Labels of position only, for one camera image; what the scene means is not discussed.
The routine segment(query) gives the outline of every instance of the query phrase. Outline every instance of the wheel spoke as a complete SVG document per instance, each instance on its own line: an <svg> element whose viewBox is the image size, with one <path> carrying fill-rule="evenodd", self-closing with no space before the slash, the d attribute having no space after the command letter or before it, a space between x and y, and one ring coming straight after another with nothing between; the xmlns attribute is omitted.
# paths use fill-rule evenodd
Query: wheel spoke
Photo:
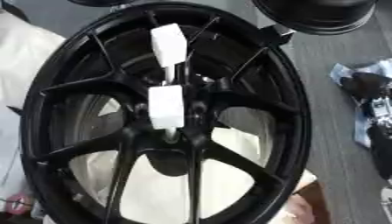
<svg viewBox="0 0 392 224"><path fill-rule="evenodd" d="M213 93L212 97L215 114L219 114L227 108L249 108L259 109L269 112L277 119L287 120L298 113L298 110L279 101L269 101L262 99L255 94L237 94L232 91Z"/></svg>
<svg viewBox="0 0 392 224"><path fill-rule="evenodd" d="M69 161L78 156L87 155L98 151L116 150L121 140L123 130L118 130L112 134L82 141L60 150L55 150L44 156L37 157L36 160L49 165L62 166L67 165Z"/></svg>
<svg viewBox="0 0 392 224"><path fill-rule="evenodd" d="M140 99L146 99L148 88L136 77L118 71L99 78L77 80L41 91L55 101L67 98L70 95L107 95L114 97L120 103L126 102L125 95L130 92L137 94Z"/></svg>
<svg viewBox="0 0 392 224"><path fill-rule="evenodd" d="M237 154L236 152L213 141L211 141L208 145L205 154L206 158L217 160L227 165L232 165L233 167L248 173L253 177L257 185L270 188L282 182L278 176L268 173L260 165L255 164L240 154Z"/></svg>
<svg viewBox="0 0 392 224"><path fill-rule="evenodd" d="M140 153L134 145L135 136L135 132L132 132L127 141L124 141L120 146L109 189L103 224L120 223L123 219L120 213L121 197L123 196L130 172L137 158L140 157Z"/></svg>
<svg viewBox="0 0 392 224"><path fill-rule="evenodd" d="M98 38L98 36L96 35L95 32L91 32L88 37L90 38L90 40L94 41L96 43L96 45L99 47L101 54L103 56L103 58L105 58L106 62L108 63L108 66L110 67L110 69L113 71L120 69L121 67L119 65L117 65L112 58L110 57L110 54L108 52L108 50L106 49L105 44Z"/></svg>
<svg viewBox="0 0 392 224"><path fill-rule="evenodd" d="M149 19L149 22L153 28L157 28L160 26L159 22L157 21L157 15L155 14L155 11L149 10L149 11L146 11L146 14L147 14L147 18Z"/></svg>
<svg viewBox="0 0 392 224"><path fill-rule="evenodd" d="M200 186L201 186L201 150L193 148L189 163L189 196L190 196L190 214L189 223L200 223Z"/></svg>

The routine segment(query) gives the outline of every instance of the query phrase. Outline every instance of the black wheel rim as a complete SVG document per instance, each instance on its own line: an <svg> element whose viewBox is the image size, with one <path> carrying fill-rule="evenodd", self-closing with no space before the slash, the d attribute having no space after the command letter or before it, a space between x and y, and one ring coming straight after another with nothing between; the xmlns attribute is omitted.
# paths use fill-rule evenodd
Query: black wheel rim
<svg viewBox="0 0 392 224"><path fill-rule="evenodd" d="M109 7L116 6L119 4L130 4L135 2L136 0L69 0L75 4L82 4L86 6L92 7Z"/></svg>
<svg viewBox="0 0 392 224"><path fill-rule="evenodd" d="M158 139L154 137L157 132L150 131L148 119L136 111L145 102L147 87L156 84L156 77L163 77L160 72L149 75L145 72L146 66L152 71L160 70L151 54L149 30L169 23L178 23L191 43L189 64L179 66L180 72L188 67L204 70L203 67L213 64L208 67L209 72L202 73L214 82L195 86L189 80L190 84L185 86L192 93L185 93L186 101L197 103L188 104L191 118L180 131L183 141L178 144L186 144L192 150L178 152L166 147L168 151L185 155L189 165L192 186L189 223L267 222L298 182L309 154L311 117L302 83L282 51L277 47L267 49L259 30L224 11L189 3L144 4L100 19L70 38L45 63L26 98L21 125L24 169L39 201L59 224L137 223L121 217L119 199L126 179L124 173L131 170L137 157L148 152L147 148L165 147L160 140L151 141ZM130 43L137 42L137 45L130 44L134 52L125 54L126 58L115 52L127 47L111 45L127 43L121 41L122 37ZM229 46L235 54L220 49L213 51L214 55L211 49L215 46L223 46L222 49ZM81 64L88 60L98 61L100 66L80 73ZM132 67L132 61L137 61L137 66ZM141 79L137 72L147 78ZM106 95L118 100L125 124L106 136L65 146L65 140L59 137L64 131L53 129L56 123L53 111L64 103L72 103L73 99L85 99L86 95ZM206 106L202 107L206 110L201 113L205 115L201 121L192 116L197 111L193 106L200 102ZM211 122L216 121L216 113L238 106L266 110L278 121L274 149L265 168L212 143L206 134L211 131ZM119 142L127 147L118 147ZM116 181L112 183L109 203L101 210L105 215L99 215L73 200L74 192L65 183L64 172L67 162L75 156L109 150L119 151L122 157L117 162L121 165L115 170ZM230 208L201 219L200 165L205 158L239 167L257 180L257 184Z"/></svg>

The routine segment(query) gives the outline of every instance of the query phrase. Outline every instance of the gray floor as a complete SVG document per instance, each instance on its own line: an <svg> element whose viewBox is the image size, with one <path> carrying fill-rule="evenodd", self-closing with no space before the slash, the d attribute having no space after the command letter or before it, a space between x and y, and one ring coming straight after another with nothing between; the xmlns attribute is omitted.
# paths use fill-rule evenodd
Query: gray floor
<svg viewBox="0 0 392 224"><path fill-rule="evenodd" d="M109 9L81 7L65 0L11 2L26 12L33 24L66 37L109 13ZM270 24L248 0L197 2L232 11L259 26ZM354 105L328 74L337 62L355 67L392 57L392 1L381 0L375 16L358 31L334 37L299 33L285 48L311 101L314 138L309 169L325 188L333 223L388 223L380 207L385 182L378 178L368 153L352 140Z"/></svg>

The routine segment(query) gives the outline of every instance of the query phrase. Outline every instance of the black wheel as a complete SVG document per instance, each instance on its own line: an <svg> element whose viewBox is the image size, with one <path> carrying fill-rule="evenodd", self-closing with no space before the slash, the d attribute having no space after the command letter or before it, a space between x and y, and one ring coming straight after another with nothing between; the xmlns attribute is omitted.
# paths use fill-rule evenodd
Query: black wheel
<svg viewBox="0 0 392 224"><path fill-rule="evenodd" d="M164 79L151 50L150 29L170 23L180 25L190 48L176 79L185 90L186 117L176 143L152 130L145 112L148 87ZM96 117L112 101L120 108L105 123L115 125L96 133L102 122ZM264 165L212 140L214 128L227 128L220 117L231 108L262 111L275 120L273 147ZM305 168L311 116L293 65L280 48L266 48L252 24L197 4L151 3L91 24L45 63L25 100L21 135L28 181L59 224L140 223L124 218L120 204L129 173L142 155L164 175L189 178L185 222L266 223ZM75 158L100 151L117 154L105 205L91 199L69 169ZM236 167L254 184L223 211L200 217L205 160Z"/></svg>

